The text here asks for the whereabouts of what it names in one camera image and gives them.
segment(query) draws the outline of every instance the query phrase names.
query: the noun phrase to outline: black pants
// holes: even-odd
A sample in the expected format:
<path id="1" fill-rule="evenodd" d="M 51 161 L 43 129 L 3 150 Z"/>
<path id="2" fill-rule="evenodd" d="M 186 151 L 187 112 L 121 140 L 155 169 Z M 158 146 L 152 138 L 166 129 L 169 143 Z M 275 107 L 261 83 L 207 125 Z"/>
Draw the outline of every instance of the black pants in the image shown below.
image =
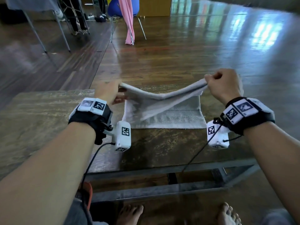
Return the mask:
<path id="1" fill-rule="evenodd" d="M 78 0 L 62 0 L 62 1 L 64 2 L 64 3 L 62 3 L 62 8 L 65 8 L 66 5 L 68 7 L 71 7 L 71 2 L 72 2 L 74 9 L 78 10 L 78 11 L 76 11 L 76 14 L 78 16 L 78 21 L 79 21 L 81 29 L 86 30 L 87 28 L 85 27 L 84 20 L 83 20 L 84 16 L 80 12 L 79 1 Z M 70 20 L 73 30 L 78 31 L 76 18 L 75 18 L 75 14 L 74 14 L 73 10 L 71 8 L 66 8 L 65 15 Z"/>
<path id="2" fill-rule="evenodd" d="M 105 10 L 105 0 L 98 0 L 99 2 L 99 6 L 100 6 L 100 10 L 103 14 L 106 13 L 106 10 Z"/>

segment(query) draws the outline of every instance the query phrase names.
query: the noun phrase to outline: pink cloth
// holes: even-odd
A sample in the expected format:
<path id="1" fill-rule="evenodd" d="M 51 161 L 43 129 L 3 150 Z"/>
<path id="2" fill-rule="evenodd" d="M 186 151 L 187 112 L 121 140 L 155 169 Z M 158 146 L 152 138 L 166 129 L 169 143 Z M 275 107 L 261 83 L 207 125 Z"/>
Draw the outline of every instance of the pink cloth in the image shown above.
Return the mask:
<path id="1" fill-rule="evenodd" d="M 131 0 L 119 0 L 119 3 L 120 3 L 120 9 L 121 9 L 123 18 L 128 27 L 127 38 L 126 38 L 125 44 L 132 45 L 131 37 L 130 37 L 130 30 L 131 30 L 132 38 L 133 38 L 133 42 L 134 42 L 132 3 L 131 3 Z"/>

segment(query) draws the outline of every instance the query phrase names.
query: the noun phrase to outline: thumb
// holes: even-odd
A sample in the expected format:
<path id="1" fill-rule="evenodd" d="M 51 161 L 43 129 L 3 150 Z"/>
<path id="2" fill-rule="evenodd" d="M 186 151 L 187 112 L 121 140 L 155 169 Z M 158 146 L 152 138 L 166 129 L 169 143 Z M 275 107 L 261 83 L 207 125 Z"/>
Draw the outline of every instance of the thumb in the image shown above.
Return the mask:
<path id="1" fill-rule="evenodd" d="M 204 79 L 206 80 L 206 82 L 209 84 L 210 81 L 214 80 L 214 77 L 210 74 L 205 74 L 204 75 Z"/>

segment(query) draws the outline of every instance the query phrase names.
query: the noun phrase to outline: wire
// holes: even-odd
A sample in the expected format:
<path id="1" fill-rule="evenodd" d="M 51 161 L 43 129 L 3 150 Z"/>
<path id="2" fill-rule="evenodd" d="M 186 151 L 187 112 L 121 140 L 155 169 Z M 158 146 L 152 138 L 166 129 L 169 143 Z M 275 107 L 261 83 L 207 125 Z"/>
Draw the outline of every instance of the wire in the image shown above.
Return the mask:
<path id="1" fill-rule="evenodd" d="M 86 210 L 86 208 L 85 208 L 85 206 L 84 206 L 83 184 L 84 184 L 85 177 L 86 177 L 86 175 L 88 174 L 88 170 L 90 169 L 90 167 L 91 167 L 91 165 L 92 165 L 92 163 L 93 163 L 93 161 L 94 161 L 94 159 L 95 159 L 97 153 L 98 153 L 98 152 L 100 151 L 100 149 L 101 149 L 103 146 L 105 146 L 105 145 L 115 145 L 115 143 L 105 143 L 105 144 L 101 145 L 101 146 L 97 149 L 97 151 L 96 151 L 96 153 L 94 154 L 94 156 L 93 156 L 93 158 L 92 158 L 90 164 L 88 165 L 88 168 L 86 169 L 86 171 L 85 171 L 85 173 L 84 173 L 84 175 L 83 175 L 82 182 L 81 182 L 81 186 L 80 186 L 82 207 L 83 207 L 84 213 L 85 213 L 85 215 L 86 215 L 86 219 L 88 220 L 88 224 L 90 224 L 90 220 L 89 220 L 89 217 L 88 217 L 88 212 L 87 212 L 87 210 Z"/>
<path id="2" fill-rule="evenodd" d="M 208 145 L 208 143 L 212 140 L 212 138 L 216 135 L 216 133 L 219 131 L 222 125 L 219 126 L 219 128 L 215 131 L 215 133 L 212 135 L 212 137 L 207 141 L 207 143 L 197 152 L 196 155 L 193 156 L 193 158 L 185 165 L 185 167 L 182 169 L 181 172 L 184 172 L 185 169 L 189 166 L 189 164 L 199 155 L 199 153 Z"/>
<path id="3" fill-rule="evenodd" d="M 223 142 L 232 141 L 232 140 L 235 140 L 235 139 L 240 138 L 241 136 L 242 136 L 242 135 L 239 135 L 239 136 L 237 136 L 237 137 L 235 137 L 235 138 L 232 138 L 232 139 L 229 139 L 229 140 L 223 140 Z"/>

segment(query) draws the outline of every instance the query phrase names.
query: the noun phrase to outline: wooden table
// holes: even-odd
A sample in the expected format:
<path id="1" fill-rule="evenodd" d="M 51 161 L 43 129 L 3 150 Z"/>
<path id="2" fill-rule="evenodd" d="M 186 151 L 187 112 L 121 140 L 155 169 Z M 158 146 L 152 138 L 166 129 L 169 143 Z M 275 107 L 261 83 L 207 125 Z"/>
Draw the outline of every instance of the wooden table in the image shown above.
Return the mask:
<path id="1" fill-rule="evenodd" d="M 0 178 L 5 177 L 67 126 L 70 112 L 93 90 L 29 92 L 18 94 L 0 112 Z M 217 117 L 224 107 L 208 91 L 201 96 L 201 109 L 207 121 Z M 124 105 L 111 106 L 112 123 L 122 119 Z M 207 142 L 206 129 L 132 130 L 132 146 L 124 153 L 110 145 L 97 155 L 87 180 L 131 175 L 181 172 L 184 165 Z M 230 143 L 230 148 L 207 147 L 186 171 L 212 170 L 215 181 L 202 181 L 140 189 L 96 193 L 93 201 L 132 199 L 180 192 L 222 189 L 259 169 L 244 138 Z M 230 175 L 223 168 L 237 167 Z"/>

